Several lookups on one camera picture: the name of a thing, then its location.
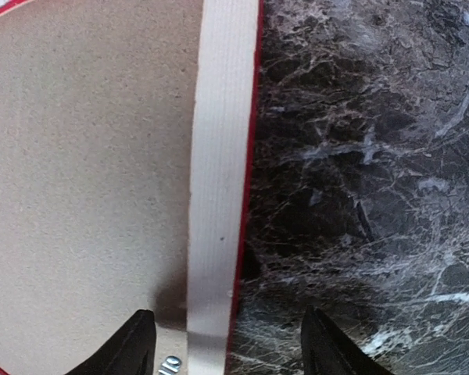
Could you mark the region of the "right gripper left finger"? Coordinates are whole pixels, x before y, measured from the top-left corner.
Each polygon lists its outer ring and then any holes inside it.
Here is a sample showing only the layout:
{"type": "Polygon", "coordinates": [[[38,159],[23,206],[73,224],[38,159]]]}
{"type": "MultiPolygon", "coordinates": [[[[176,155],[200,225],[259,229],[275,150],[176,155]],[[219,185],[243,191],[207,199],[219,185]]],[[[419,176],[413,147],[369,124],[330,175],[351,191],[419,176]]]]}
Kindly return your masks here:
{"type": "Polygon", "coordinates": [[[93,355],[68,375],[153,374],[156,351],[154,312],[136,311],[93,355]]]}

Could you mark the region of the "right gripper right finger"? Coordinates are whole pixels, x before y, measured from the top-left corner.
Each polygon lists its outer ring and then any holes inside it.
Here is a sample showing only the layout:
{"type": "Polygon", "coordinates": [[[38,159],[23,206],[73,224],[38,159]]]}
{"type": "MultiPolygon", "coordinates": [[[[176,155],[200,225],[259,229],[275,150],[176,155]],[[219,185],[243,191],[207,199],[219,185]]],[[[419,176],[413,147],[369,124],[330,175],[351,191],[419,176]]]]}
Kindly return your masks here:
{"type": "Polygon", "coordinates": [[[301,324],[301,349],[305,375],[392,375],[311,305],[301,324]]]}

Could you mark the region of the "brown backing board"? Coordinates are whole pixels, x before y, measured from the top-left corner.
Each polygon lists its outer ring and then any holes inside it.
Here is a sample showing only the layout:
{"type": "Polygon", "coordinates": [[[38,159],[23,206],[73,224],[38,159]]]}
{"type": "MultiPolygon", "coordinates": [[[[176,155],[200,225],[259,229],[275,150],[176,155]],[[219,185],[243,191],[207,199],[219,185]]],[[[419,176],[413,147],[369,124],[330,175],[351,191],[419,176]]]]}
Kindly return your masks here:
{"type": "Polygon", "coordinates": [[[184,357],[200,1],[0,17],[0,367],[63,374],[136,310],[184,357]]]}

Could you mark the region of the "wooden picture frame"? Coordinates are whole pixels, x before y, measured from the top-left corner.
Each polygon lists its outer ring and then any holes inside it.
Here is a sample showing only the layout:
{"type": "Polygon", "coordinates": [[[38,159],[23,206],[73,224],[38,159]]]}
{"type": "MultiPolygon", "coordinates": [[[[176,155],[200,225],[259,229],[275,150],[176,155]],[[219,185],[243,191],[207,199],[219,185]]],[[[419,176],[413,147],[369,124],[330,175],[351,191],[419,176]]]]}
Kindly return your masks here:
{"type": "MultiPolygon", "coordinates": [[[[28,2],[0,1],[0,17],[28,2]]],[[[161,360],[155,351],[153,374],[224,373],[235,306],[262,4],[200,2],[188,178],[187,351],[161,360]]],[[[157,347],[156,315],[155,323],[157,347]]],[[[0,367],[0,374],[10,373],[0,367]]]]}

